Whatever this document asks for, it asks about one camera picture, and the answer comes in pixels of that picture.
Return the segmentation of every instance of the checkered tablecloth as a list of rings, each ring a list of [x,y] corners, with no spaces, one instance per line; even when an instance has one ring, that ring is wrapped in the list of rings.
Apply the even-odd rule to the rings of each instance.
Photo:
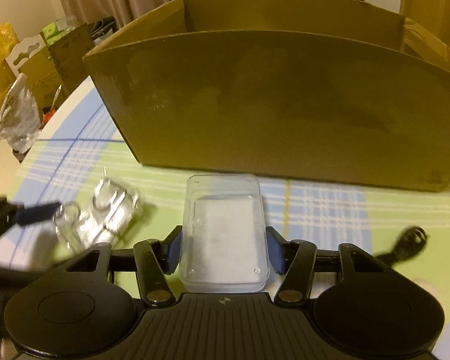
[[[140,166],[87,79],[54,115],[22,163],[9,199],[33,204],[76,200],[87,204],[106,168],[137,188],[149,208],[128,240],[163,238],[182,222],[185,183],[192,171]],[[432,292],[445,309],[435,354],[450,360],[450,188],[425,193],[341,184],[260,178],[267,225],[287,239],[320,249],[351,242],[369,252],[389,250],[408,225],[423,227],[429,245],[397,270]],[[49,261],[56,241],[49,223],[12,228],[0,240],[0,265],[30,268]],[[171,279],[172,288],[178,279]],[[133,278],[122,278],[124,287]]]

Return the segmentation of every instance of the transparent plastic container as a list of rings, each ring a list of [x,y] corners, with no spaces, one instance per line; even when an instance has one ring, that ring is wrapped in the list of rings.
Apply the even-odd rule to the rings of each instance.
[[[253,175],[188,179],[180,279],[192,292],[259,291],[269,275],[262,197]]]

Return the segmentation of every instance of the crumpled plastic wrapper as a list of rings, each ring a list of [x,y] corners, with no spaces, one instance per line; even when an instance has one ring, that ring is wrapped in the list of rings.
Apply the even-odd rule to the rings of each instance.
[[[105,176],[96,186],[87,210],[82,211],[76,202],[66,203],[53,222],[58,239],[78,254],[99,242],[115,246],[123,241],[131,220],[142,210],[137,192]]]
[[[25,86],[26,80],[27,76],[20,73],[0,109],[0,137],[20,154],[27,152],[35,143],[42,124],[42,113]]]

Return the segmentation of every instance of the black circular cover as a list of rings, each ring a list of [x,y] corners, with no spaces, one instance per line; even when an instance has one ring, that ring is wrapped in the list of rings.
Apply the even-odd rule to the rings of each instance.
[[[402,357],[430,349],[444,323],[428,292],[399,274],[359,273],[324,291],[314,320],[338,347],[355,356]]]
[[[120,340],[136,311],[122,288],[89,273],[64,272],[16,294],[4,319],[15,344],[43,355],[77,357]]]

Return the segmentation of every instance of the black cable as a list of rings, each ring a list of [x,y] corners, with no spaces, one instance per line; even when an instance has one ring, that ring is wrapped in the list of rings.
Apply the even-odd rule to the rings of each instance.
[[[406,228],[398,237],[398,241],[390,253],[375,256],[377,259],[393,266],[395,263],[416,257],[427,244],[428,235],[418,226]]]

